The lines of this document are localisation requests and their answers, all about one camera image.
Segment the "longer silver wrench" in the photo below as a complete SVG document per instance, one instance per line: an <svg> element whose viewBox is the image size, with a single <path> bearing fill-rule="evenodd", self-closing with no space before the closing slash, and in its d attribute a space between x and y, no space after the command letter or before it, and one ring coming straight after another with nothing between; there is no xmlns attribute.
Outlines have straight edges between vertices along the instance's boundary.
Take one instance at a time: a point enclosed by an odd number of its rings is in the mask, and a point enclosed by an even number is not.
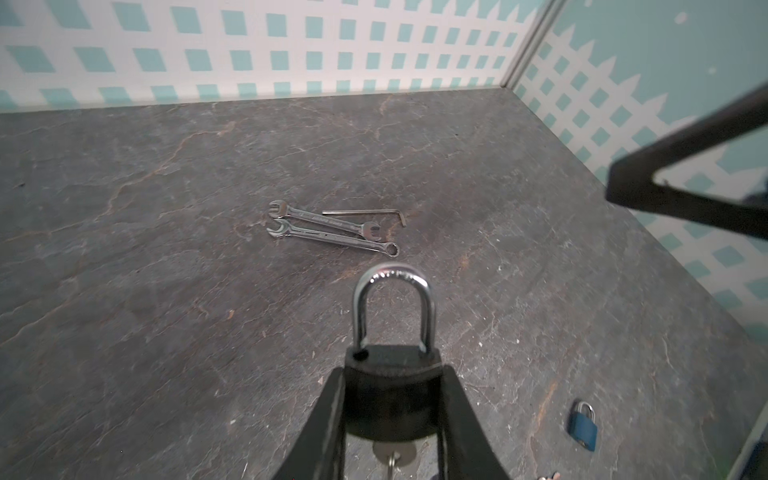
<svg viewBox="0 0 768 480"><path fill-rule="evenodd" d="M334 234L325 231L312 230L293 226L284 219L276 219L277 228L267 228L268 234L273 238L295 237L302 240L311 240L322 243L334 244L360 250L372 251L384 254L390 258L399 256L400 249L394 242L376 242L371 240L354 238L351 236Z"/></svg>

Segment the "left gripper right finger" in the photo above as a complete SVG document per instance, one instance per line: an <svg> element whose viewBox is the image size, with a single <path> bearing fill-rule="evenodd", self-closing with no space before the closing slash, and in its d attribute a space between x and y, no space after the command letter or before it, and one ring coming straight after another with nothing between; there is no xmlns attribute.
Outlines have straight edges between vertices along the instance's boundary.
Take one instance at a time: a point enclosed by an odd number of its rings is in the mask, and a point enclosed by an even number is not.
<svg viewBox="0 0 768 480"><path fill-rule="evenodd" d="M451 366L441 376L437 436L440 479L509 479Z"/></svg>

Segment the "black padlock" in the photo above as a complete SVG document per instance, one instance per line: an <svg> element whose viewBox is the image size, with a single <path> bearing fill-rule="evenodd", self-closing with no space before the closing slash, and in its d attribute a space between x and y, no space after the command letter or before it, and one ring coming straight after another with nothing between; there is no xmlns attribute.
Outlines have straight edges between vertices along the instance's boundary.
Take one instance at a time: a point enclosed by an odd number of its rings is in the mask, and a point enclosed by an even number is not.
<svg viewBox="0 0 768 480"><path fill-rule="evenodd" d="M417 291L421 305L416 345L371 344L367 299L375 284L400 280ZM432 288L416 268L376 265L359 279L352 299L353 345L345 357L344 420L347 433L374 442L407 442L439 431L443 364L435 347Z"/></svg>

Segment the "shorter silver wrench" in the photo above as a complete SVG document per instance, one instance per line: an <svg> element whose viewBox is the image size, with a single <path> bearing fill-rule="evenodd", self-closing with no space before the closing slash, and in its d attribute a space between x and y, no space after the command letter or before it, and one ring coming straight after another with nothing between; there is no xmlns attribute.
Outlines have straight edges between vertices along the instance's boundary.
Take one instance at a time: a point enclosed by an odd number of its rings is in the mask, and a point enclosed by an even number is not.
<svg viewBox="0 0 768 480"><path fill-rule="evenodd" d="M293 208L283 200L274 200L269 203L269 216L273 219L294 219L309 222L316 225L324 225L337 230L349 232L358 235L366 240L381 241L381 227L375 222L365 222L362 224L350 222L347 220L336 219L330 216L307 212Z"/></svg>

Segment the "metal hex key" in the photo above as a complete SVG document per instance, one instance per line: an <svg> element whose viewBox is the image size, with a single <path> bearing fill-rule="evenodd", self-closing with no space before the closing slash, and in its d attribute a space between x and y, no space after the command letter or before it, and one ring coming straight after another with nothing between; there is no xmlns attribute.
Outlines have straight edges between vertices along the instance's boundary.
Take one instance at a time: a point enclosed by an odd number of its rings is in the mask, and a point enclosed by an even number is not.
<svg viewBox="0 0 768 480"><path fill-rule="evenodd" d="M405 215L398 209L346 209L346 210L324 210L322 215L326 216L359 216L359 215L396 215L400 225L407 226Z"/></svg>

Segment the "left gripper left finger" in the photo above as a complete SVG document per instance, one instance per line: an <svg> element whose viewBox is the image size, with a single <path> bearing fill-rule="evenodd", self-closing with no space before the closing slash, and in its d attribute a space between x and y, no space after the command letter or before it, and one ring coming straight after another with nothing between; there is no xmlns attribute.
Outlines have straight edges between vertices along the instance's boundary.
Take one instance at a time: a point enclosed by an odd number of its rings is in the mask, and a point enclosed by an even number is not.
<svg viewBox="0 0 768 480"><path fill-rule="evenodd" d="M332 370L290 453L273 479L343 479L345 377Z"/></svg>

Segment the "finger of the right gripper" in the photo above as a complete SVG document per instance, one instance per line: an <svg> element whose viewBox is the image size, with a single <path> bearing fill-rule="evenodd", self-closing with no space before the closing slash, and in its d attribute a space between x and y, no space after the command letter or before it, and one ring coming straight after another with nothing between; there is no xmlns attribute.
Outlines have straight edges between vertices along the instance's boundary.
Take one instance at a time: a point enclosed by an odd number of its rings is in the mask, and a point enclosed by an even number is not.
<svg viewBox="0 0 768 480"><path fill-rule="evenodd" d="M767 86L614 161L605 199L767 238Z"/></svg>

